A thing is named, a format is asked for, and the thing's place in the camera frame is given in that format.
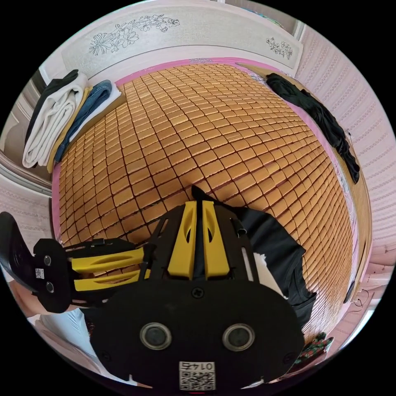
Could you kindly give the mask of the person's left hand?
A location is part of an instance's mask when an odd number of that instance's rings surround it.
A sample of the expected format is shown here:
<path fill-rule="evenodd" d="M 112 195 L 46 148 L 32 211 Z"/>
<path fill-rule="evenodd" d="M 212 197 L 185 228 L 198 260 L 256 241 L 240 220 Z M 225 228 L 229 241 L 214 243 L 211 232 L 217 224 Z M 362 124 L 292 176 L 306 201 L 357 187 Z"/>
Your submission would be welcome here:
<path fill-rule="evenodd" d="M 9 282 L 8 286 L 17 304 L 27 318 L 31 318 L 36 315 L 53 314 L 53 312 L 50 312 L 44 308 L 44 306 L 39 302 L 38 298 L 34 296 L 31 291 L 17 283 L 15 280 Z"/>

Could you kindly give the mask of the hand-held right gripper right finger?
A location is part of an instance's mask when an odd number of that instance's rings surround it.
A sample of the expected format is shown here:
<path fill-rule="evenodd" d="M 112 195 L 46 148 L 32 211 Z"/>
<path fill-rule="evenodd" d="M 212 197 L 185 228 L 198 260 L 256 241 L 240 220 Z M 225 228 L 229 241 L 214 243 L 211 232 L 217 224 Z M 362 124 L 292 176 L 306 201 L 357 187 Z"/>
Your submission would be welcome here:
<path fill-rule="evenodd" d="M 230 268 L 214 203 L 211 201 L 202 202 L 202 225 L 205 277 L 226 277 Z"/>

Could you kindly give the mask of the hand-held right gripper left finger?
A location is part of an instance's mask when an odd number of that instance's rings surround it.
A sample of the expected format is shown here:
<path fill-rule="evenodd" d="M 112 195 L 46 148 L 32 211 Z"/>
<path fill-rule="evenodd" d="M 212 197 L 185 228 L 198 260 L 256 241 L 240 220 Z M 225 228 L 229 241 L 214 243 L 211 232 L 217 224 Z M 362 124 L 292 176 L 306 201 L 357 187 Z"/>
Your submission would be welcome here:
<path fill-rule="evenodd" d="M 197 203 L 186 202 L 167 271 L 170 276 L 192 278 L 196 246 Z"/>

